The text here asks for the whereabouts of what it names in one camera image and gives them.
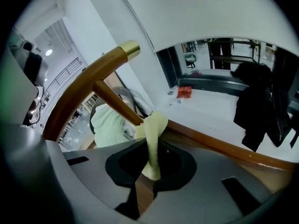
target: red packet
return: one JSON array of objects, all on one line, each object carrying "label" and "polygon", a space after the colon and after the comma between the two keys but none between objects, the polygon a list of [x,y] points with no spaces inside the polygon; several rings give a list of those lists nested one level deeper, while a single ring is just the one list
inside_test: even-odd
[{"label": "red packet", "polygon": [[177,98],[191,98],[192,87],[191,86],[181,86],[178,88]]}]

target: black hole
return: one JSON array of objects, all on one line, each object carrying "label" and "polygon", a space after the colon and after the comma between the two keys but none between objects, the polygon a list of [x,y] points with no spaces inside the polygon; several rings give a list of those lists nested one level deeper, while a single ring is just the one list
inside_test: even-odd
[{"label": "black hole", "polygon": [[67,163],[71,166],[71,165],[78,164],[78,163],[81,163],[81,162],[85,162],[85,161],[88,161],[88,160],[89,160],[88,158],[83,156],[83,157],[79,157],[79,158],[68,159]]},{"label": "black hole", "polygon": [[244,216],[261,205],[236,178],[224,179],[222,183]]}]

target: railing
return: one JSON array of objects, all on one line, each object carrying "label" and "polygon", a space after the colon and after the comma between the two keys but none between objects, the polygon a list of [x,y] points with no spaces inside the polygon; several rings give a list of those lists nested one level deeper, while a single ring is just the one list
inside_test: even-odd
[{"label": "railing", "polygon": [[45,108],[51,97],[56,95],[59,87],[63,85],[72,74],[76,73],[79,70],[83,70],[84,68],[85,66],[82,64],[78,57],[73,60],[66,68],[64,68],[44,92],[41,109]]}]

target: round light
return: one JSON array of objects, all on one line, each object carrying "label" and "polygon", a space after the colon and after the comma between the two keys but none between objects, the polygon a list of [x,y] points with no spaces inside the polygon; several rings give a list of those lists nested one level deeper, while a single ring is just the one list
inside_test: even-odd
[{"label": "round light", "polygon": [[52,52],[53,52],[53,50],[52,50],[52,49],[50,49],[50,50],[47,50],[47,51],[46,51],[46,56],[49,56],[49,55],[51,55],[51,54],[52,54]]}]

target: black pants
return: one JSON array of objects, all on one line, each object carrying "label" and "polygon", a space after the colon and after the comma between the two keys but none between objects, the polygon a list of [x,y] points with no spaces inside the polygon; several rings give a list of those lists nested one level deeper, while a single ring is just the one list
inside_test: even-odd
[{"label": "black pants", "polygon": [[[230,38],[217,38],[217,41],[230,41]],[[222,49],[222,54],[224,56],[231,56],[232,51],[230,48],[229,42],[224,43],[211,43],[210,44],[211,52],[213,56],[220,56],[220,48]],[[214,60],[215,69],[224,69],[230,70],[230,63],[227,62],[220,62]]]}]

